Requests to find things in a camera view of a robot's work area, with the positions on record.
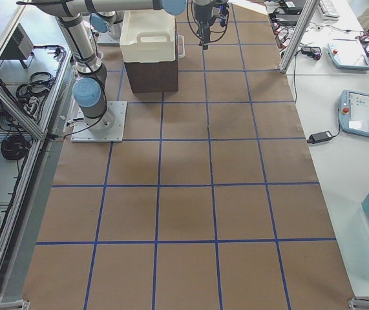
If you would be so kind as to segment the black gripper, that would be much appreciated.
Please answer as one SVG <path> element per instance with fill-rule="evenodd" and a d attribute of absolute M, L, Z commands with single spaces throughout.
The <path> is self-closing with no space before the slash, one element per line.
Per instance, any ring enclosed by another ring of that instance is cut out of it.
<path fill-rule="evenodd" d="M 208 44 L 210 43 L 210 27 L 213 26 L 217 21 L 222 28 L 226 27 L 228 22 L 228 15 L 228 6 L 193 6 L 193 18 L 197 23 L 197 32 L 200 38 L 199 45 L 202 47 L 203 50 L 207 50 Z"/>

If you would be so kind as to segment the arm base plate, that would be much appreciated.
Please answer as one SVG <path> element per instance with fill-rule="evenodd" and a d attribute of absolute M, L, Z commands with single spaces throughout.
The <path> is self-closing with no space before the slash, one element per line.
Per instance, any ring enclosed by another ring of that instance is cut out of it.
<path fill-rule="evenodd" d="M 96 125 L 93 125 L 96 120 L 84 118 L 83 112 L 76 103 L 75 107 L 77 108 L 76 118 L 81 118 L 81 121 L 74 123 L 73 131 L 75 133 L 70 136 L 72 142 L 97 143 L 123 141 L 127 113 L 126 101 L 108 101 L 107 111 Z"/>

